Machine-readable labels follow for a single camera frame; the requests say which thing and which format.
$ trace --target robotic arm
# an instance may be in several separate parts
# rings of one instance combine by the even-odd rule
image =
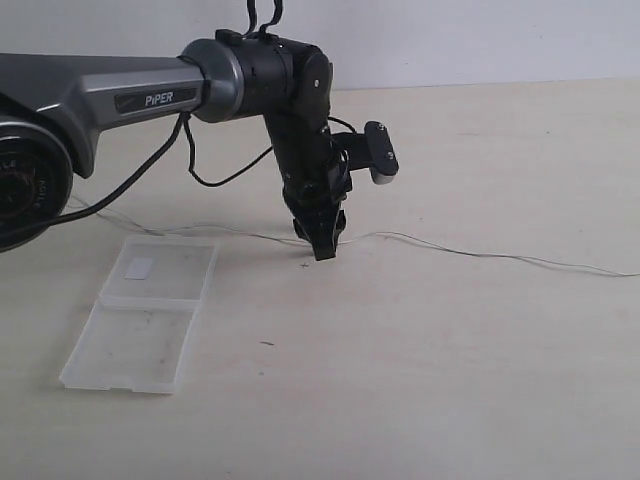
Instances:
[[[74,174],[94,171],[100,133],[191,112],[207,123],[262,115],[296,234],[335,256],[350,172],[388,183],[398,163],[386,128],[332,134],[332,65],[313,45],[219,30],[177,58],[0,54],[0,251],[63,210]]]

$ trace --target small white label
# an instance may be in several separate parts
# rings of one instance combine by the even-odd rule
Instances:
[[[129,264],[124,278],[127,280],[146,280],[153,268],[153,258],[136,257]]]

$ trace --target white table surface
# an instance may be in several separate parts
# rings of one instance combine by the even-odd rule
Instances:
[[[640,270],[640,81],[339,92],[333,103],[359,126],[386,123],[401,164],[384,187],[354,175],[344,239],[397,230]],[[76,193],[109,192],[171,121],[104,134]],[[267,142],[259,119],[194,130],[212,179]],[[181,140],[114,208],[158,227],[292,236],[280,189],[273,157],[201,188]],[[0,256],[0,478],[640,476],[640,279],[382,238],[315,263],[308,249],[197,233],[222,248],[173,396],[58,381],[129,232],[87,219]]]

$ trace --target clear plastic box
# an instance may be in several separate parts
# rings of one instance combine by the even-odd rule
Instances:
[[[65,387],[175,393],[216,254],[209,239],[129,237],[60,375]]]

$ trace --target wall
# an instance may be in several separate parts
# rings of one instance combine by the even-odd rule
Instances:
[[[8,3],[7,52],[172,56],[247,23],[244,0]],[[285,0],[279,32],[321,45],[339,88],[403,87],[640,75],[638,18],[637,0]]]

